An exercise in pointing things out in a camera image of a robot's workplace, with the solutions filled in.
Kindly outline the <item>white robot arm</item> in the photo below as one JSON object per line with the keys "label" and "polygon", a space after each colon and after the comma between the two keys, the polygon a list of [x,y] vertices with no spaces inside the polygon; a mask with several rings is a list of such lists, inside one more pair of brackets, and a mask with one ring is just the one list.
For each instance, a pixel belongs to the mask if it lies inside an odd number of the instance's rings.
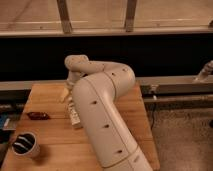
{"label": "white robot arm", "polygon": [[130,66],[69,55],[67,84],[86,135],[103,171],[153,171],[114,101],[135,85]]}

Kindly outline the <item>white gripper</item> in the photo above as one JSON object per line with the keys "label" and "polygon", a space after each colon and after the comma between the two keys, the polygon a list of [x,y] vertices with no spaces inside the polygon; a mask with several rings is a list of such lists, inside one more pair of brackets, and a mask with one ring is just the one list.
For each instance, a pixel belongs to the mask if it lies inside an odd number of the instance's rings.
{"label": "white gripper", "polygon": [[[83,77],[83,74],[80,73],[80,72],[69,71],[68,72],[68,78],[67,78],[67,88],[69,90],[71,90],[73,88],[74,84],[82,77]],[[61,102],[64,102],[70,94],[70,91],[67,88],[64,88],[62,93],[61,93],[61,96],[60,96]]]}

